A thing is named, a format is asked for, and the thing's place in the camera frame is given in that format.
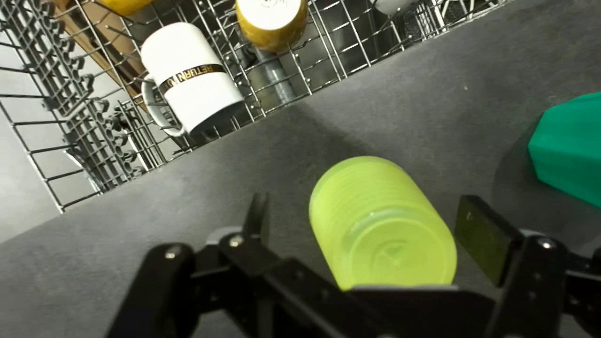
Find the mug band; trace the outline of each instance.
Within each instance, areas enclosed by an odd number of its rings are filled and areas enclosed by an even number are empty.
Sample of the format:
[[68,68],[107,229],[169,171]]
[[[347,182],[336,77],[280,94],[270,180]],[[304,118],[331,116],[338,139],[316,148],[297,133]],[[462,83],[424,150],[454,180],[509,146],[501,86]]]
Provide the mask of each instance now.
[[162,94],[165,94],[165,92],[171,90],[175,84],[192,81],[192,79],[201,77],[201,75],[207,75],[207,73],[225,73],[225,69],[223,69],[222,64],[195,66],[195,68],[184,69],[184,71],[180,71],[180,73],[165,79],[165,81],[158,86],[158,90],[160,90]]

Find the green object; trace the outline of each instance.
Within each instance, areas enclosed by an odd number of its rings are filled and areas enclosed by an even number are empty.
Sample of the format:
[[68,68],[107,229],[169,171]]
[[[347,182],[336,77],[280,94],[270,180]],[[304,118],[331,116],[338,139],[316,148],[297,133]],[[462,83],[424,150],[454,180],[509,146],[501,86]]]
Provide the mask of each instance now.
[[601,207],[601,92],[545,111],[528,148],[539,180]]
[[314,188],[310,222],[338,287],[443,285],[456,272],[453,235],[396,163],[351,158]]

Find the white cup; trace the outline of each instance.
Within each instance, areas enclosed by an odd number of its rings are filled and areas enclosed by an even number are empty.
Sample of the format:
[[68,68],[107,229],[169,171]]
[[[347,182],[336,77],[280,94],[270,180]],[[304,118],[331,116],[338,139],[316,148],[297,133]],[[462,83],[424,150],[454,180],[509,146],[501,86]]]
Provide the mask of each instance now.
[[377,11],[393,17],[394,13],[406,9],[413,0],[372,0]]
[[[218,111],[242,101],[203,32],[190,23],[156,30],[143,43],[141,58],[148,69],[141,88],[143,100],[154,122],[171,137],[180,137]],[[152,94],[152,83],[158,84],[182,128],[163,118]]]

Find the plastic cup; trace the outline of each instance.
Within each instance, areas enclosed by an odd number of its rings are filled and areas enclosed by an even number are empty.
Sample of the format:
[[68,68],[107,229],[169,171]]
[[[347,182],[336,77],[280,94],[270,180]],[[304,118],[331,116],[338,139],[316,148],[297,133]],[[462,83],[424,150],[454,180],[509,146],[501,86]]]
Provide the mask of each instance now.
[[447,285],[456,248],[436,208],[396,163],[361,156],[316,184],[310,222],[340,289]]

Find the wire rack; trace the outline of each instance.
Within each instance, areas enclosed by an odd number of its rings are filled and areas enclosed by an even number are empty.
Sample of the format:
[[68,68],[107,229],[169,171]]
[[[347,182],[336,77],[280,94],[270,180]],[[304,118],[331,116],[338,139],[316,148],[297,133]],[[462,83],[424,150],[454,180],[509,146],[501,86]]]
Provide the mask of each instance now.
[[[302,38],[265,54],[242,38],[235,0],[154,0],[135,17],[96,0],[4,0],[0,49],[13,49],[19,62],[0,64],[0,75],[28,77],[36,92],[0,94],[0,111],[64,212],[501,4],[428,0],[385,17],[370,0],[310,0]],[[177,21],[205,32],[246,100],[199,135],[171,139],[141,103],[139,49]]]

